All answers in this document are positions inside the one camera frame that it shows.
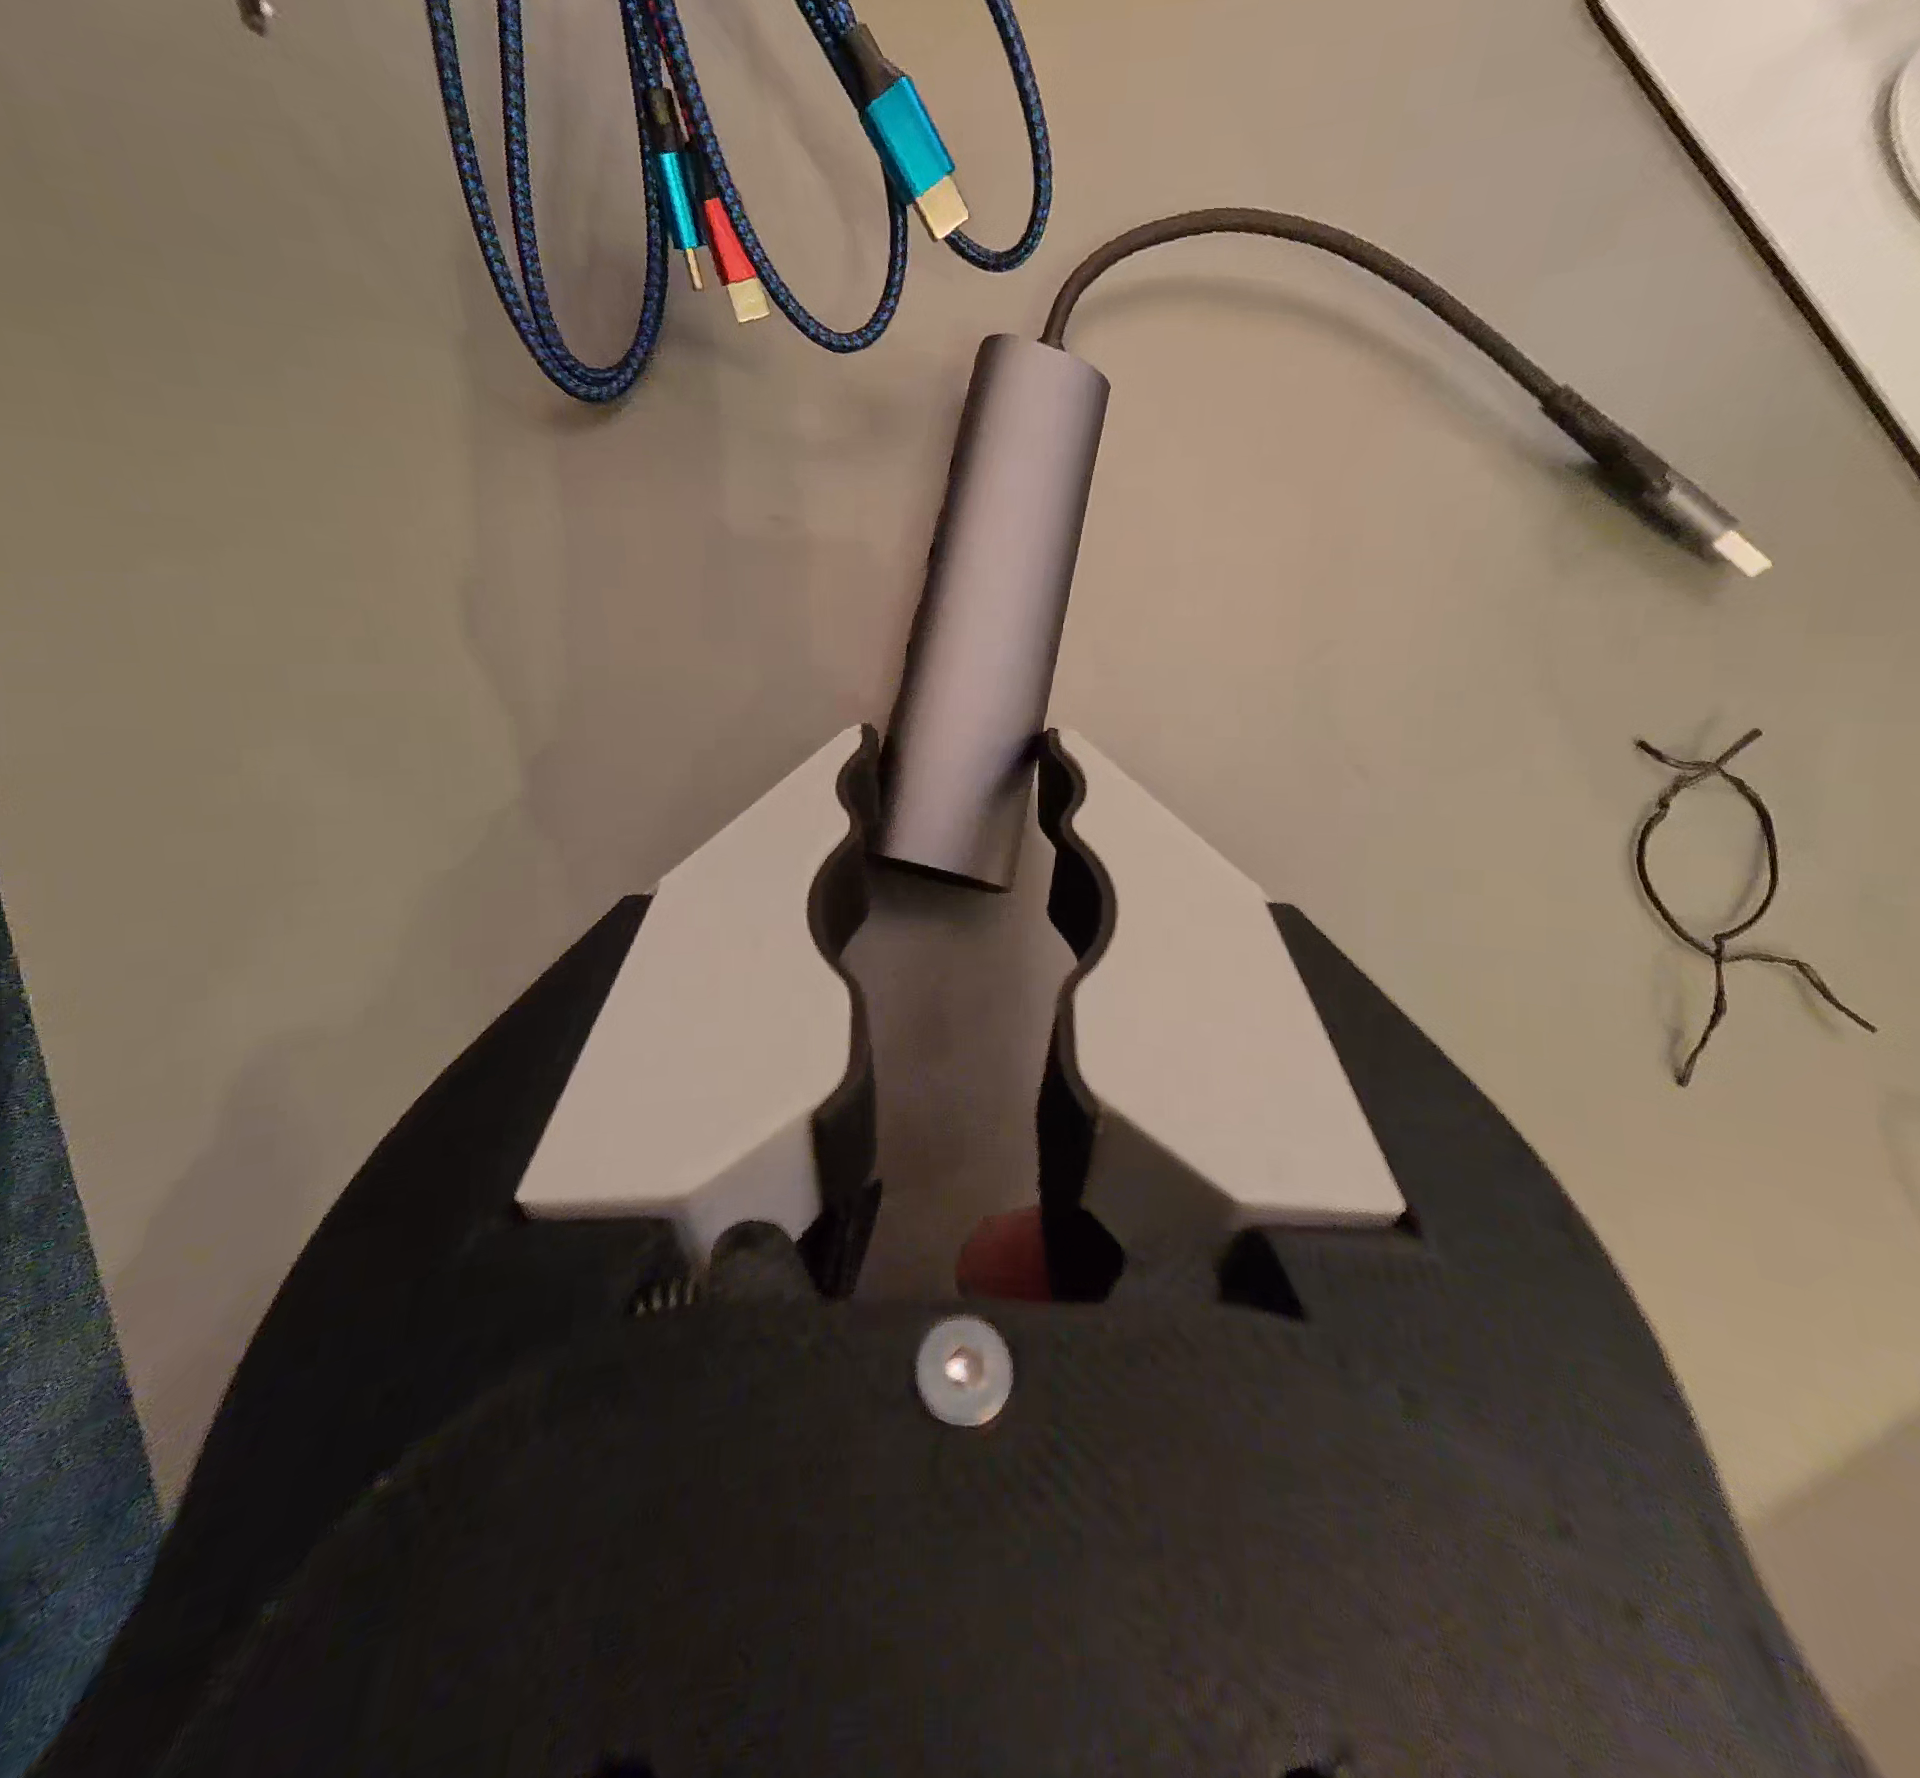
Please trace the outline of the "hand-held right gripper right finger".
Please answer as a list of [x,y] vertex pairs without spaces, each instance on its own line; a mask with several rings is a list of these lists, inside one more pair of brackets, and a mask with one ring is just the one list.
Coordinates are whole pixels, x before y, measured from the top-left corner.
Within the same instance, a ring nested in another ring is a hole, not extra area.
[[1038,1105],[1051,1293],[1411,1213],[1260,882],[1067,730],[1043,735],[1046,916],[1071,955]]

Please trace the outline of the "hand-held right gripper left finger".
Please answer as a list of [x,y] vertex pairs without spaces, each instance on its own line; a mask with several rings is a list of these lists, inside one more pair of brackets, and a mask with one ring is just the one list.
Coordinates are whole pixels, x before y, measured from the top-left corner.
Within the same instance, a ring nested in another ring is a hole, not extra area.
[[668,1224],[693,1270],[778,1227],[825,1297],[874,1240],[878,1071],[847,955],[872,913],[880,737],[828,740],[649,895],[518,1208]]

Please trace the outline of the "person's jeans leg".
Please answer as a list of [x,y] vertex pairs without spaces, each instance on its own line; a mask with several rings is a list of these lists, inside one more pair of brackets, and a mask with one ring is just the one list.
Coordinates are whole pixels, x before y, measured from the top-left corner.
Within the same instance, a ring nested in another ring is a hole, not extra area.
[[3,932],[5,1671],[82,1679],[145,1585],[161,1535],[82,1193]]

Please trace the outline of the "white stand base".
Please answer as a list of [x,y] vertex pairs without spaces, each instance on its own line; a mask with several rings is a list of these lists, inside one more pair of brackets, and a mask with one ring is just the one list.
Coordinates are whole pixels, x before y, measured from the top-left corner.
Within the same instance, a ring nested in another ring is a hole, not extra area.
[[1915,466],[1919,0],[1590,4]]

